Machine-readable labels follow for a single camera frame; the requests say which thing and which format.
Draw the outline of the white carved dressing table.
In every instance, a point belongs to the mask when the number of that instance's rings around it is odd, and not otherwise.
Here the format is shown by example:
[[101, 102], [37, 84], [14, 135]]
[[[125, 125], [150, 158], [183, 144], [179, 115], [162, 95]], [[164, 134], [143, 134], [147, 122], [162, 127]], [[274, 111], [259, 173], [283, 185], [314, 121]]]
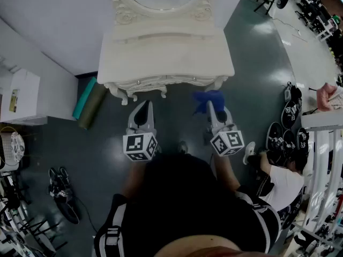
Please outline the white carved dressing table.
[[137, 92], [166, 97], [170, 84], [218, 90], [234, 74], [223, 29], [182, 18], [115, 25], [103, 36], [97, 81], [127, 105]]

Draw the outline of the white cardboard box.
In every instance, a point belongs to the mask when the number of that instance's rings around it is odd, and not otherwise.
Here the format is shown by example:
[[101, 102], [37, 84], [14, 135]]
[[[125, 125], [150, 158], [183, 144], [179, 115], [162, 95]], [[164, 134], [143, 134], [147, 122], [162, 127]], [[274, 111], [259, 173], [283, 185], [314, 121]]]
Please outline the white cardboard box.
[[37, 116], [40, 77], [0, 67], [0, 122], [18, 123]]

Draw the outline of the pink bag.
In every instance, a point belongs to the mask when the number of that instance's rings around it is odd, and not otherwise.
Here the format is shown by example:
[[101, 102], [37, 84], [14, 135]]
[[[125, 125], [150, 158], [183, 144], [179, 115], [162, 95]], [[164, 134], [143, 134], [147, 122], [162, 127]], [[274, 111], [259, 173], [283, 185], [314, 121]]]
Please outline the pink bag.
[[325, 83], [317, 93], [317, 108], [322, 112], [343, 109], [343, 88]]

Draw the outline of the row of black office chairs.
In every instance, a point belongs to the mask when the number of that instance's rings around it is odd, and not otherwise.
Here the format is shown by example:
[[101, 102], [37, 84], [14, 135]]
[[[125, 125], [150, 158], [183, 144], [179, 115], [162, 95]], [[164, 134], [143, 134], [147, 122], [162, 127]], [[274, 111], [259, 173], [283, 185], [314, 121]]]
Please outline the row of black office chairs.
[[296, 0], [298, 18], [316, 38], [329, 41], [343, 33], [343, 0]]

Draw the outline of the white railing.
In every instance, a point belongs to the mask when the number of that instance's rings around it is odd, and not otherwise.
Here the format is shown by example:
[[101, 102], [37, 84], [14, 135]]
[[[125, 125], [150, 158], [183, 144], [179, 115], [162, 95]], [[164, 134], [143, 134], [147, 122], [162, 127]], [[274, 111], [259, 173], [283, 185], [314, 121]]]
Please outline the white railing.
[[329, 241], [334, 237], [337, 223], [343, 218], [343, 204], [340, 206], [329, 233], [322, 238], [315, 232], [325, 223], [325, 219], [338, 205], [337, 192], [343, 169], [343, 109], [321, 112], [301, 117], [302, 127], [310, 133], [309, 157], [305, 173], [311, 174], [309, 185], [309, 203], [303, 220], [292, 225], [337, 250], [340, 245]]

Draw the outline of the person's left forearm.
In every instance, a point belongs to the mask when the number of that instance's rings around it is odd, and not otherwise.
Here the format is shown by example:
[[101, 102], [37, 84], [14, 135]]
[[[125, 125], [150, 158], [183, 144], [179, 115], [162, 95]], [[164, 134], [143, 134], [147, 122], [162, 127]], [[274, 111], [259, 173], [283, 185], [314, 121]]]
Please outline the person's left forearm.
[[147, 161], [138, 161], [130, 164], [130, 171], [122, 191], [122, 195], [127, 199], [133, 199], [139, 194], [144, 183], [147, 163]]

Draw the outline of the round patterned cushion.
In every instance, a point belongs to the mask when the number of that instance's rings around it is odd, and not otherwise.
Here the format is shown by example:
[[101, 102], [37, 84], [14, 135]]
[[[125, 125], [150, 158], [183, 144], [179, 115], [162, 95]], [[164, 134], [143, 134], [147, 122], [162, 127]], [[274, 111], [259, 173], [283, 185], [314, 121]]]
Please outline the round patterned cushion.
[[11, 153], [13, 160], [20, 162], [24, 157], [25, 143], [22, 136], [18, 132], [11, 134]]

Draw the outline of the person's black t-shirt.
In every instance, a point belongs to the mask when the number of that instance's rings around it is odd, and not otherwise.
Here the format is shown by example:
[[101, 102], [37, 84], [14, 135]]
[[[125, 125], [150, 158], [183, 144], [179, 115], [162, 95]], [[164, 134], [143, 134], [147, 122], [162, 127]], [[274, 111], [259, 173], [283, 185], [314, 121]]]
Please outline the person's black t-shirt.
[[135, 198], [113, 196], [94, 250], [96, 257], [154, 257], [174, 240], [214, 235], [241, 250], [206, 249], [188, 257], [271, 257], [280, 229], [276, 210], [248, 188], [221, 187], [214, 164], [190, 154], [160, 155], [147, 163]]

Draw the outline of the grey spare gripper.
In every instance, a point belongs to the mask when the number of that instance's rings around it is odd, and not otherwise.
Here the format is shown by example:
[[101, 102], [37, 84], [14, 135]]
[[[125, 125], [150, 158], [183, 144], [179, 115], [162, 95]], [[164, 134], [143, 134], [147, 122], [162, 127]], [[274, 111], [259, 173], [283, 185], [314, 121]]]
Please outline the grey spare gripper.
[[296, 86], [294, 86], [289, 81], [284, 91], [284, 98], [285, 98], [285, 102], [289, 102], [289, 101], [297, 102], [298, 100], [302, 99], [302, 93]]

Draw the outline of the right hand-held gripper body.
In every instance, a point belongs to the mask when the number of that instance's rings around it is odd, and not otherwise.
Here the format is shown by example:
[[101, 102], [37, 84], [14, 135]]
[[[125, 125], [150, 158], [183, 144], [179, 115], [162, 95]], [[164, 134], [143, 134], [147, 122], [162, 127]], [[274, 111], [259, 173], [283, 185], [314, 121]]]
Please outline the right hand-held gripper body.
[[235, 124], [209, 131], [207, 134], [212, 148], [220, 157], [234, 155], [245, 146], [242, 132]]

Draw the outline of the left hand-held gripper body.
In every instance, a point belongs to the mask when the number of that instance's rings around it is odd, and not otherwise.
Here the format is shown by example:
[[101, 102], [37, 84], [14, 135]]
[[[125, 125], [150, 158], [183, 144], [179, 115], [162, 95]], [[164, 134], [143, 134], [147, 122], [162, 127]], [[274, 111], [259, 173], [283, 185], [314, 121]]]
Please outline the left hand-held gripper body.
[[150, 161], [158, 142], [153, 132], [133, 133], [123, 136], [123, 153], [133, 162]]

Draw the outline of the person's right forearm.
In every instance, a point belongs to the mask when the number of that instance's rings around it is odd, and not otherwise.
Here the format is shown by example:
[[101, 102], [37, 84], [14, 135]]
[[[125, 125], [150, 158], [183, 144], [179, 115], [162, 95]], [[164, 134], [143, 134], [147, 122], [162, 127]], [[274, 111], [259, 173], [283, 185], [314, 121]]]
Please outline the person's right forearm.
[[214, 154], [214, 167], [217, 180], [221, 187], [235, 192], [240, 188], [240, 183], [236, 178], [230, 159], [228, 156]]

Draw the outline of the blue cloth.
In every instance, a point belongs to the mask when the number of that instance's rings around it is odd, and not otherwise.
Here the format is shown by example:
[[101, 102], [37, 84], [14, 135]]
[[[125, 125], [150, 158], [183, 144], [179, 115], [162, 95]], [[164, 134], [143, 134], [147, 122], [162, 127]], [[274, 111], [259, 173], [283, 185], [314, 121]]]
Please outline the blue cloth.
[[209, 90], [208, 92], [196, 91], [192, 93], [192, 97], [199, 102], [199, 105], [194, 111], [194, 115], [207, 113], [207, 103], [211, 101], [215, 112], [224, 111], [225, 99], [223, 93], [219, 90]]

